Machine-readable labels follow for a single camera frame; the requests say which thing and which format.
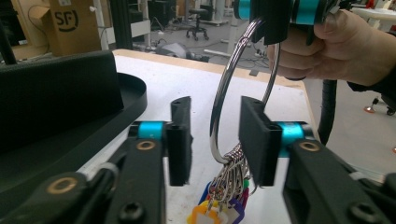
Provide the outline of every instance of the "black sleeve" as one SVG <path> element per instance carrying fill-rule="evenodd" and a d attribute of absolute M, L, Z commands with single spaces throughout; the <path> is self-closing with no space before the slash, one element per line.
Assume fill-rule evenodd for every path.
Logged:
<path fill-rule="evenodd" d="M 387 77 L 373 86 L 365 87 L 351 82 L 347 84 L 353 91 L 376 91 L 396 103 L 396 66 L 393 67 Z"/>

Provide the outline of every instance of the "colorful tag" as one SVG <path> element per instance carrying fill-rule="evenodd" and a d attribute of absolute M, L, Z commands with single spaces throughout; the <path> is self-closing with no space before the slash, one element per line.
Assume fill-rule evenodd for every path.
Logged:
<path fill-rule="evenodd" d="M 219 209 L 213 204 L 210 211 L 207 210 L 208 201 L 195 206 L 192 213 L 187 217 L 188 224 L 227 224 L 229 219 L 224 212 L 219 213 Z"/>
<path fill-rule="evenodd" d="M 209 191 L 207 189 L 209 188 L 210 183 L 212 182 L 207 183 L 206 188 L 204 189 L 204 192 L 202 193 L 201 199 L 199 200 L 198 204 L 201 204 L 204 200 L 208 200 L 207 196 Z"/>
<path fill-rule="evenodd" d="M 225 210 L 225 213 L 228 216 L 228 224 L 238 224 L 245 217 L 245 209 L 236 199 L 231 199 L 228 202 L 228 207 L 227 210 Z"/>
<path fill-rule="evenodd" d="M 242 207 L 244 209 L 247 207 L 247 203 L 248 203 L 248 188 L 246 188 L 244 190 L 244 192 L 242 193 L 242 197 L 241 197 L 241 200 L 239 202 L 242 204 Z"/>

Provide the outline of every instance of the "finger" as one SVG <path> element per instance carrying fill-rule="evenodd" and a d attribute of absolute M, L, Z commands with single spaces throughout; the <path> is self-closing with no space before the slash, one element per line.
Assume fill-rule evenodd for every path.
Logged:
<path fill-rule="evenodd" d="M 290 28 L 288 38 L 282 42 L 281 48 L 289 53 L 313 55 L 324 48 L 323 41 L 315 38 L 311 45 L 306 45 L 307 33 L 297 28 Z"/>
<path fill-rule="evenodd" d="M 321 53 L 330 58 L 350 60 L 364 53 L 373 43 L 373 32 L 366 21 L 351 12 L 329 14 L 323 24 L 316 24 L 315 35 L 325 40 Z"/>
<path fill-rule="evenodd" d="M 281 50 L 279 65 L 288 68 L 305 70 L 321 64 L 319 54 L 302 56 Z"/>
<path fill-rule="evenodd" d="M 305 69 L 305 70 L 300 70 L 300 69 L 293 69 L 293 68 L 288 68 L 288 67 L 283 67 L 279 66 L 277 68 L 277 74 L 281 77 L 287 77 L 287 78 L 293 78 L 293 79 L 300 79 L 303 77 L 310 77 L 312 74 L 313 69 Z"/>

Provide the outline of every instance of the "office chair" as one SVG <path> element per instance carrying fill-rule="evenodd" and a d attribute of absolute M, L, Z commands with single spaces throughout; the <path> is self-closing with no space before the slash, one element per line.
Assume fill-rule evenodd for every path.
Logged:
<path fill-rule="evenodd" d="M 192 8 L 192 9 L 189 10 L 189 12 L 190 12 L 190 14 L 196 14 L 197 15 L 197 22 L 196 22 L 195 27 L 192 27 L 192 28 L 190 28 L 187 31 L 186 37 L 190 38 L 189 32 L 192 32 L 192 35 L 194 36 L 194 39 L 198 40 L 197 33 L 204 33 L 205 40 L 208 40 L 209 36 L 207 36 L 206 29 L 199 27 L 200 18 L 201 18 L 202 15 L 206 15 L 208 13 L 207 10 L 203 9 L 203 8 Z"/>

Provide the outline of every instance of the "cardboard box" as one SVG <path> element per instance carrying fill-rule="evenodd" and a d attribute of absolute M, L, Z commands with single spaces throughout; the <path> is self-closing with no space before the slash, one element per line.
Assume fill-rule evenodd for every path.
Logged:
<path fill-rule="evenodd" d="M 33 7 L 30 17 L 41 22 L 54 56 L 100 50 L 92 0 L 49 0 L 49 7 Z"/>

